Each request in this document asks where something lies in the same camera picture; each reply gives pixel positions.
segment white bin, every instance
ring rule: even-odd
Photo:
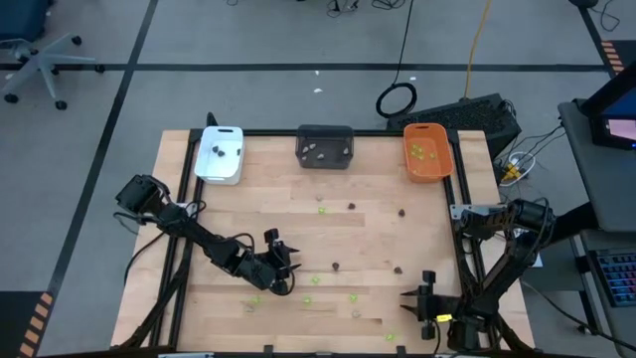
[[[243,153],[242,129],[209,126],[201,137],[195,174],[210,184],[236,185],[240,180]]]

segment wooden tabletop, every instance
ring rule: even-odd
[[[173,193],[187,138],[188,131],[165,131],[157,154],[153,175]],[[473,204],[497,203],[483,132],[460,132],[460,139]],[[199,222],[223,236],[252,233],[257,252],[266,250],[262,233],[277,228],[286,245],[300,250],[292,255],[293,264],[302,264],[296,287],[284,297],[259,291],[211,265],[196,247],[179,350],[261,352],[271,344],[276,352],[393,353],[398,345],[409,353],[433,351],[435,340],[421,340],[421,324],[399,308],[401,303],[414,304],[412,298],[399,294],[421,284],[424,269],[436,271],[436,293],[461,293],[443,186],[408,181],[401,137],[355,140],[350,168],[339,171],[300,168],[293,154],[294,137],[245,138],[240,183],[206,185],[203,200],[208,208]],[[189,200],[194,182],[192,174]],[[456,183],[453,176],[459,203]],[[356,205],[354,210],[348,209],[350,203]],[[319,214],[319,208],[325,213]],[[154,226],[141,228],[135,251],[157,233]],[[154,304],[166,248],[167,240],[157,243],[132,267],[113,344],[129,337]],[[503,248],[497,239],[484,242],[486,270]],[[340,269],[333,271],[332,263]],[[395,274],[395,267],[403,273]],[[518,282],[500,304],[508,324],[533,346]],[[166,309],[162,342],[167,342],[172,310],[172,305]],[[441,324],[440,352],[448,350],[447,329]]]

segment plastic bin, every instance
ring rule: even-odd
[[[347,169],[354,157],[354,130],[346,125],[303,124],[296,132],[296,157],[303,168]]]
[[[195,174],[210,184],[236,185],[240,180],[243,153],[242,129],[206,127],[199,145]]]
[[[410,181],[430,183],[452,174],[453,160],[443,126],[435,123],[410,124],[404,129],[403,141]]]

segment orange bin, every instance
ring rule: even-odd
[[[404,155],[408,179],[412,182],[435,182],[453,172],[446,129],[439,124],[407,125],[404,129]]]

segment yellow cable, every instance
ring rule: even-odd
[[[470,49],[470,59],[468,59],[468,70],[466,70],[466,89],[464,89],[464,98],[468,98],[468,92],[470,91],[470,69],[473,66],[473,56],[475,55],[475,48],[477,48],[477,40],[479,40],[479,36],[481,35],[481,30],[484,28],[484,24],[486,23],[486,18],[488,17],[488,11],[490,10],[490,4],[493,0],[486,1],[486,8],[484,9],[484,13],[481,15],[481,22],[479,23],[479,29],[477,29],[477,34],[475,34],[475,39],[473,40],[473,47]]]

